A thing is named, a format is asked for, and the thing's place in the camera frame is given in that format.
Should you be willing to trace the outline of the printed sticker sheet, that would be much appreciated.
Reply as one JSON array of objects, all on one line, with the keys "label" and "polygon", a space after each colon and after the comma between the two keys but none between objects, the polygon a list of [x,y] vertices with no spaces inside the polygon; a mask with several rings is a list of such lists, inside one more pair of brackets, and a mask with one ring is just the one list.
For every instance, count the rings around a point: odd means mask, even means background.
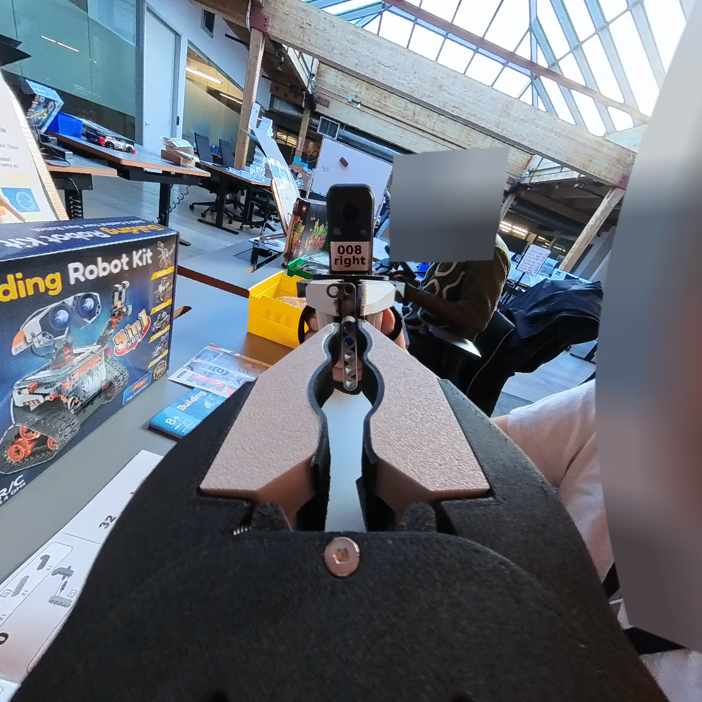
[{"label": "printed sticker sheet", "polygon": [[171,374],[169,380],[229,397],[244,383],[255,381],[268,368],[269,364],[209,344]]}]

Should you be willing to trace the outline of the grey straight holed beam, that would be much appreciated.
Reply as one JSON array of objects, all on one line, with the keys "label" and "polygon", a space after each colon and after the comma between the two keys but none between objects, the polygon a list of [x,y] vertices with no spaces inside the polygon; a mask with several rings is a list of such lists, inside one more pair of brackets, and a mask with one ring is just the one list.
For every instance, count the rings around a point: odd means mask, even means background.
[{"label": "grey straight holed beam", "polygon": [[[340,363],[342,369],[342,384],[344,391],[355,392],[359,384],[359,352],[357,345],[358,324],[355,320],[345,320],[340,323]],[[355,346],[347,349],[343,344],[344,336],[355,337]]]}]

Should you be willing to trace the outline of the green plastic bin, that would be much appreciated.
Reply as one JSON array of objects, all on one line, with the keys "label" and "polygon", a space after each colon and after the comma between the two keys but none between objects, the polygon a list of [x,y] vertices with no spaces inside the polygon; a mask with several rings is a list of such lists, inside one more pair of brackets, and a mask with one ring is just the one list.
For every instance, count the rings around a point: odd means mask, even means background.
[{"label": "green plastic bin", "polygon": [[297,276],[302,279],[314,279],[329,274],[329,260],[322,256],[303,256],[293,259],[287,266],[288,276]]}]

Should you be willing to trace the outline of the cardboard sign board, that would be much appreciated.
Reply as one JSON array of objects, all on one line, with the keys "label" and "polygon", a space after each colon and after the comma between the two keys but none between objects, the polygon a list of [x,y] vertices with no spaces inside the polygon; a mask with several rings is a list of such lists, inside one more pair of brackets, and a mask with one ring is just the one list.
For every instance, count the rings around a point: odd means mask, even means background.
[{"label": "cardboard sign board", "polygon": [[1,224],[67,218],[20,103],[1,77]]}]

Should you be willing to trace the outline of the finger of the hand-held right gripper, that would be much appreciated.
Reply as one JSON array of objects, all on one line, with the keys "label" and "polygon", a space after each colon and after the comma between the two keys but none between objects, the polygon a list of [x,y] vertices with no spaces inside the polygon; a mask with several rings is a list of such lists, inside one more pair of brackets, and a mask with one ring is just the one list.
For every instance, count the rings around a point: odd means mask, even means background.
[{"label": "finger of the hand-held right gripper", "polygon": [[307,281],[304,287],[304,325],[308,329],[323,329],[335,324],[339,329],[344,281]]},{"label": "finger of the hand-held right gripper", "polygon": [[396,286],[389,281],[361,281],[357,289],[357,316],[381,313],[395,304]]}]

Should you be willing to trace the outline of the yellow plastic bin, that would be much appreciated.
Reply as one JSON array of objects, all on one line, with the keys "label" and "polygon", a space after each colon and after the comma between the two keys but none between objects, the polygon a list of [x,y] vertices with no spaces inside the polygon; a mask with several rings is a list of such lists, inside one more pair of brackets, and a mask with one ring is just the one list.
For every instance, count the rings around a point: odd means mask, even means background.
[{"label": "yellow plastic bin", "polygon": [[303,310],[276,300],[279,295],[297,297],[303,279],[278,272],[249,289],[248,332],[280,345],[299,345],[298,328]]}]

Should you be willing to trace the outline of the leaning display board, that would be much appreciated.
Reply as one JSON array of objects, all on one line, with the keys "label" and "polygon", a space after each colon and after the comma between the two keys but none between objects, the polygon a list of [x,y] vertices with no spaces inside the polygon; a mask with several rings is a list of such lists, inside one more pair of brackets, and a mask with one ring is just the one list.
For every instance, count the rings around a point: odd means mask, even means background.
[{"label": "leaning display board", "polygon": [[273,156],[266,158],[267,171],[279,219],[285,230],[289,229],[299,189],[288,165]]}]

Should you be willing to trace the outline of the black office chair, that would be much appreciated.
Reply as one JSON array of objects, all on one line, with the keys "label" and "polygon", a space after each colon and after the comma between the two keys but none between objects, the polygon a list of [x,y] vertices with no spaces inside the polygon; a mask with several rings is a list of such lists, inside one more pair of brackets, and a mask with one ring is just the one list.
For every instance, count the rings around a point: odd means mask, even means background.
[{"label": "black office chair", "polygon": [[246,193],[244,186],[240,185],[238,181],[233,179],[225,179],[225,196],[220,197],[220,187],[222,181],[215,178],[201,178],[198,181],[198,186],[200,188],[206,189],[211,195],[215,197],[213,201],[193,201],[189,204],[189,210],[195,210],[196,206],[206,207],[202,212],[201,216],[204,218],[208,213],[217,214],[218,205],[220,201],[223,202],[223,217],[227,219],[229,224],[234,221],[243,222],[244,215],[244,201],[241,199]]}]

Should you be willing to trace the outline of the grey angled holed beam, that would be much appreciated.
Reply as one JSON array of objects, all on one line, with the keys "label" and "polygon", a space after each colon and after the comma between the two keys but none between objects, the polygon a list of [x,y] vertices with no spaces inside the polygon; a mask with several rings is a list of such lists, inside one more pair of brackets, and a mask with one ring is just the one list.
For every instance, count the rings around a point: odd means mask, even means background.
[{"label": "grey angled holed beam", "polygon": [[339,323],[345,320],[355,320],[356,313],[356,286],[349,282],[337,281],[327,286],[327,295],[331,299],[333,317]]}]

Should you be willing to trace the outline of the person's white shirt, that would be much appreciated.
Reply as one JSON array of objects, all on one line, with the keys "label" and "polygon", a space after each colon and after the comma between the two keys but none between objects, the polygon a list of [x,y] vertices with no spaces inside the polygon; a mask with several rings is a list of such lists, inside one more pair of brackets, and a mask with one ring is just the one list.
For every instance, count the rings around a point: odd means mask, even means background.
[{"label": "person's white shirt", "polygon": [[493,421],[531,459],[578,528],[620,626],[670,701],[701,700],[701,654],[632,627],[614,567],[596,441],[595,382]]}]

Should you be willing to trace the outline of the wooden top desk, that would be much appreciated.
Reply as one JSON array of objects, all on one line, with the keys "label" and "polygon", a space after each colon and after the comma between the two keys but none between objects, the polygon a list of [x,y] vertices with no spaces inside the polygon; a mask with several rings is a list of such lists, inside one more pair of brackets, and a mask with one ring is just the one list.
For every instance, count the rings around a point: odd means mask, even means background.
[{"label": "wooden top desk", "polygon": [[158,223],[166,227],[169,226],[172,186],[200,185],[202,180],[210,178],[208,171],[177,166],[148,149],[136,154],[128,154],[92,144],[83,138],[73,138],[51,132],[48,135],[56,137],[59,143],[80,156],[92,156],[105,160],[110,166],[115,167],[121,178],[138,182],[159,183]]}]

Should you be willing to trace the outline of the blue robot kit box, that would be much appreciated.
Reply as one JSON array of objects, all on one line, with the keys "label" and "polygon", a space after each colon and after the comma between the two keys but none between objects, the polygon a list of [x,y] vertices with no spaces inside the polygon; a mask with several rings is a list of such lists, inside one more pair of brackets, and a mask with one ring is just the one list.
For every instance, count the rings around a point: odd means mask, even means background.
[{"label": "blue robot kit box", "polygon": [[166,373],[179,234],[1,226],[1,504]]}]

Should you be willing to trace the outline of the white notice stand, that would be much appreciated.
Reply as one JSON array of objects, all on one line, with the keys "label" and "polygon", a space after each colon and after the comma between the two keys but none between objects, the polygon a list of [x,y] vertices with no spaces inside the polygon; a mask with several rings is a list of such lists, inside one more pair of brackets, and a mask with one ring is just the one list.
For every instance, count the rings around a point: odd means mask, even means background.
[{"label": "white notice stand", "polygon": [[549,255],[549,249],[530,244],[522,252],[520,261],[516,265],[516,270],[530,276],[538,275]]}]

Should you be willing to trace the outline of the dark jacket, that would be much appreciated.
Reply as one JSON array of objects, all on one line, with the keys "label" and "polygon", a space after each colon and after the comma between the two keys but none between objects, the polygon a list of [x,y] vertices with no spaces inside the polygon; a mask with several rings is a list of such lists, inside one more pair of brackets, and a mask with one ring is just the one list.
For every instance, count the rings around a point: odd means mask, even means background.
[{"label": "dark jacket", "polygon": [[496,378],[531,373],[566,347],[596,340],[603,285],[577,280],[543,280],[508,303],[503,315],[513,335],[491,362]]}]

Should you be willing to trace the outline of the whiteboard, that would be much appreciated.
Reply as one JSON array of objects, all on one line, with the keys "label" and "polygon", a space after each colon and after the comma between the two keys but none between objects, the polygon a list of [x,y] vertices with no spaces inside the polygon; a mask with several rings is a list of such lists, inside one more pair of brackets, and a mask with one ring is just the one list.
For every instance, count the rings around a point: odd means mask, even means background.
[{"label": "whiteboard", "polygon": [[332,185],[365,184],[373,190],[375,212],[378,213],[391,173],[391,162],[376,159],[325,137],[321,143],[310,191],[326,196]]}]

